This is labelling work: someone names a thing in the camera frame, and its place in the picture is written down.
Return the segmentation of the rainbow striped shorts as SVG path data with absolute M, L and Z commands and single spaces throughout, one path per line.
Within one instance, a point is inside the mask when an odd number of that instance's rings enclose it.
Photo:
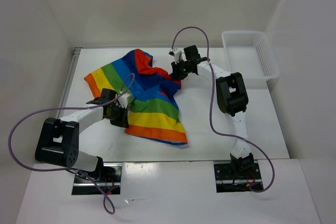
M 140 49 L 104 65 L 85 76 L 94 98 L 107 88 L 120 93 L 122 85 L 130 86 L 132 105 L 125 134 L 157 142 L 182 146 L 187 136 L 179 119 L 174 95 L 181 89 L 162 68 L 152 65 L 153 56 Z

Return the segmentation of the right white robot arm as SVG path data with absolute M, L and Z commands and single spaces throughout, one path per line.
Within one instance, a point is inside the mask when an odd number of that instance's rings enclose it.
M 174 57 L 171 63 L 173 80 L 183 80 L 194 73 L 212 82 L 210 126 L 215 134 L 235 140 L 230 152 L 230 172 L 235 178 L 243 178 L 252 169 L 254 156 L 247 142 L 245 118 L 249 99 L 242 74 L 212 64 L 207 57 L 201 57 L 195 45 L 184 49 L 172 48 L 169 55 Z M 212 113 L 215 100 L 219 110 L 231 120 L 231 134 L 214 129 Z

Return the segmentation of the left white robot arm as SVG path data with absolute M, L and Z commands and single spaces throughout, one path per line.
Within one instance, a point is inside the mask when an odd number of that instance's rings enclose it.
M 128 112 L 133 95 L 118 97 L 111 89 L 102 89 L 99 97 L 78 110 L 59 119 L 47 118 L 35 150 L 35 160 L 63 168 L 82 170 L 93 182 L 101 181 L 107 173 L 103 159 L 79 150 L 80 134 L 93 124 L 108 119 L 111 124 L 128 128 Z

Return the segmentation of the white plastic basket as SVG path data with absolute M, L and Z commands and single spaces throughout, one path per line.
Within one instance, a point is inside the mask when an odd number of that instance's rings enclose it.
M 264 32 L 222 32 L 224 54 L 232 72 L 240 72 L 247 86 L 260 86 L 280 75 L 272 47 Z

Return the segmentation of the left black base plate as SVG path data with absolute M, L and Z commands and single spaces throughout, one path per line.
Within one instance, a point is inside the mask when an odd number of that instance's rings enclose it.
M 95 179 L 98 186 L 108 195 L 119 195 L 121 190 L 122 163 L 104 163 L 104 172 Z M 99 195 L 99 189 L 85 176 L 76 174 L 72 195 Z

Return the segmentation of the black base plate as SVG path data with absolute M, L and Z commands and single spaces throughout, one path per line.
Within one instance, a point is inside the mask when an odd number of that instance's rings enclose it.
M 242 175 L 234 174 L 229 161 L 214 162 L 214 173 L 217 193 L 246 192 L 250 186 L 257 191 L 264 189 L 257 162 Z
M 98 186 L 108 195 L 119 195 L 121 190 L 122 163 L 104 163 L 104 172 L 95 179 Z M 76 174 L 72 195 L 99 195 L 99 189 L 85 176 Z

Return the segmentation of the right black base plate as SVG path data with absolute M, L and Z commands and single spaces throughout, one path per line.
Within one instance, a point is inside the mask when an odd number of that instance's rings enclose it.
M 217 193 L 246 192 L 250 186 L 257 191 L 264 189 L 257 162 L 242 175 L 234 174 L 229 161 L 214 162 L 214 173 Z

